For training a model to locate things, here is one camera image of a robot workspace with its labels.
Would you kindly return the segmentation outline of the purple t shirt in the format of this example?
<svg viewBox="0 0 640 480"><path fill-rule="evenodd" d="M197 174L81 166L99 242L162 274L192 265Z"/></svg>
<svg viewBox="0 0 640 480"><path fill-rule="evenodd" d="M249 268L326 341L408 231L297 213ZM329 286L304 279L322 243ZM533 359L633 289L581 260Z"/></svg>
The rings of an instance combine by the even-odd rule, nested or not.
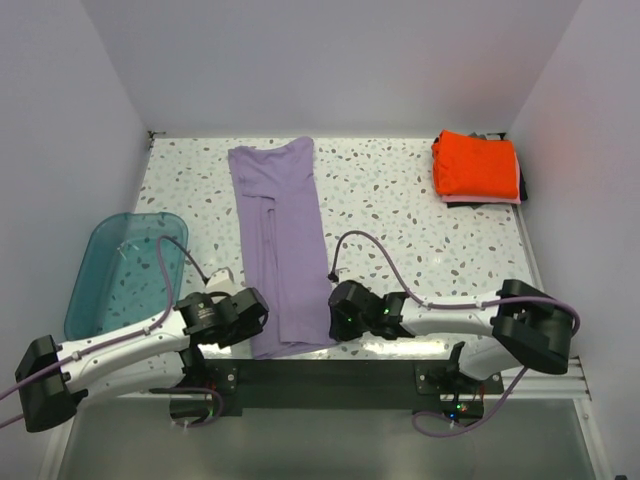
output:
<svg viewBox="0 0 640 480"><path fill-rule="evenodd" d="M269 308L262 333L250 341L256 359L308 353L333 343L313 153L309 137L271 150L239 146L228 153L245 280Z"/></svg>

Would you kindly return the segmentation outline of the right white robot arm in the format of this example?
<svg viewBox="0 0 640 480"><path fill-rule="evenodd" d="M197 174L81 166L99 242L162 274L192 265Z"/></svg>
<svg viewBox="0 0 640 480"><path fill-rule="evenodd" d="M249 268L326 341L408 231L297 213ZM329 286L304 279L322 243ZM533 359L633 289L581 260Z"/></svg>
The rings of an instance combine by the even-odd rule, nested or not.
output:
<svg viewBox="0 0 640 480"><path fill-rule="evenodd" d="M445 369L448 386L469 392L495 373L521 366L548 375L568 371L571 341L580 326L569 305L520 280L500 289L437 301L407 292L378 296L364 285L339 283L328 300L330 337L351 341L369 333L392 341L434 334L470 335L473 340L452 348Z"/></svg>

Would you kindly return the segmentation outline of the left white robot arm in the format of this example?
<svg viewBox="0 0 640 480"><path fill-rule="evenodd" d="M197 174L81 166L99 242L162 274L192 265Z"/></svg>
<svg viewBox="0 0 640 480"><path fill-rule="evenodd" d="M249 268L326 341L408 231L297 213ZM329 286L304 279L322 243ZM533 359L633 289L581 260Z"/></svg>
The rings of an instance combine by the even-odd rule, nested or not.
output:
<svg viewBox="0 0 640 480"><path fill-rule="evenodd" d="M193 293L156 316L90 339L58 344L43 336L29 344L16 384L1 396L17 392L26 431L43 432L75 416L92 384L111 388L108 375L191 347L235 345L261 333L268 316L259 291L246 288L235 294Z"/></svg>

